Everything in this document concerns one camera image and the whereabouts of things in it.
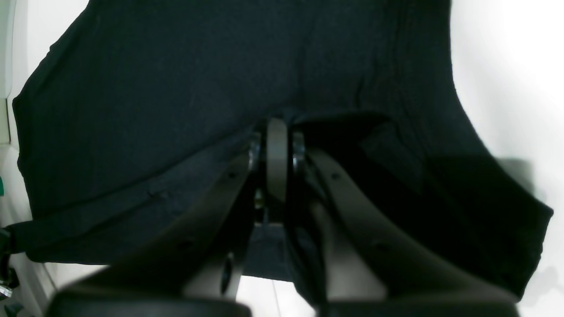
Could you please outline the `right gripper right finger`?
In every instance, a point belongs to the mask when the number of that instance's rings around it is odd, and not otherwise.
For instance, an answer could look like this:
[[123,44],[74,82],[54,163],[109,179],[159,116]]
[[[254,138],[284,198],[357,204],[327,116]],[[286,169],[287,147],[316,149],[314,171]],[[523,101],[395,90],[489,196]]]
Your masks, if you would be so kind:
[[317,317],[517,317],[516,298],[389,220],[300,129],[282,125],[282,212]]

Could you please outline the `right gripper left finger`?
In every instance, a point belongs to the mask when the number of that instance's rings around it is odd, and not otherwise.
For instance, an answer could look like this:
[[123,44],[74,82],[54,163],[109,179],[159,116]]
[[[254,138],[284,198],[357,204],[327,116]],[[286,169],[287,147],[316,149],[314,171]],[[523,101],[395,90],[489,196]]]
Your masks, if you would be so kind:
[[250,317],[236,302],[256,191],[282,161],[282,120],[272,118],[188,211],[122,261],[55,295],[48,317]]

